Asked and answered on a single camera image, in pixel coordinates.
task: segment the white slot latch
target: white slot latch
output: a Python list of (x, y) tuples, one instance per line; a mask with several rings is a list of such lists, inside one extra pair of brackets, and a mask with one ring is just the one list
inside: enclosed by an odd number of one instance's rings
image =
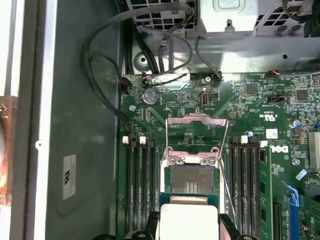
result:
[(141, 145), (146, 145), (147, 144), (147, 138), (145, 136), (140, 137), (140, 144)]
[(266, 140), (260, 141), (260, 148), (264, 148), (266, 146), (268, 146), (268, 141), (266, 141)]
[(242, 135), (241, 136), (241, 144), (247, 144), (248, 143), (248, 136)]
[(125, 145), (128, 145), (129, 144), (129, 137), (128, 136), (123, 136), (122, 137), (122, 143), (125, 144)]

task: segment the motherboard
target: motherboard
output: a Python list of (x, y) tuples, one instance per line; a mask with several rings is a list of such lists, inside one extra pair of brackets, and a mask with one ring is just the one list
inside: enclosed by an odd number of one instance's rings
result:
[[(176, 193), (208, 196), (241, 234), (320, 240), (320, 76), (125, 77), (130, 86), (122, 90), (120, 110), (137, 140), (128, 144), (120, 125), (119, 239), (146, 227), (162, 193)], [(186, 116), (225, 121), (168, 122)], [(221, 169), (209, 160), (199, 167), (170, 159), (172, 165), (161, 169), (168, 149), (191, 155), (220, 149), (225, 185)]]

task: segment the blue connector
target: blue connector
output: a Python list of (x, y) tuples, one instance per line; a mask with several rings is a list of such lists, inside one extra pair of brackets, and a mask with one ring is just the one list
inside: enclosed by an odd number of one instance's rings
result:
[(289, 204), (289, 225), (290, 225), (290, 239), (299, 240), (299, 218), (298, 207), (300, 207), (299, 193), (284, 181), (282, 183), (290, 190), (290, 196), (286, 197), (286, 202)]

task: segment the label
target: label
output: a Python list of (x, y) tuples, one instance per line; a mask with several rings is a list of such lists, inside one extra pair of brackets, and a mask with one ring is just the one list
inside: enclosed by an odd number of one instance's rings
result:
[(265, 130), (265, 138), (266, 139), (278, 139), (278, 129), (266, 129)]
[(76, 155), (63, 158), (62, 200), (76, 193)]
[(270, 146), (272, 153), (289, 153), (288, 146)]

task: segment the motherboard mounting screw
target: motherboard mounting screw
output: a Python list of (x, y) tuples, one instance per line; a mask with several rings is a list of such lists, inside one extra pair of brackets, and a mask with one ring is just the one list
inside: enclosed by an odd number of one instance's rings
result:
[(300, 160), (299, 160), (298, 158), (294, 158), (294, 159), (292, 160), (292, 164), (293, 164), (294, 166), (299, 166), (299, 165), (300, 165)]
[(206, 83), (210, 83), (211, 82), (211, 77), (209, 77), (209, 76), (205, 77), (204, 81)]
[(131, 111), (131, 112), (134, 112), (135, 110), (136, 110), (136, 106), (135, 105), (130, 105), (129, 106), (129, 110)]
[(208, 160), (208, 164), (213, 166), (213, 165), (216, 164), (216, 160), (214, 158), (211, 158), (211, 159)]
[(171, 165), (175, 165), (177, 163), (177, 160), (174, 158), (174, 157), (169, 157), (169, 160), (168, 160), (169, 164)]

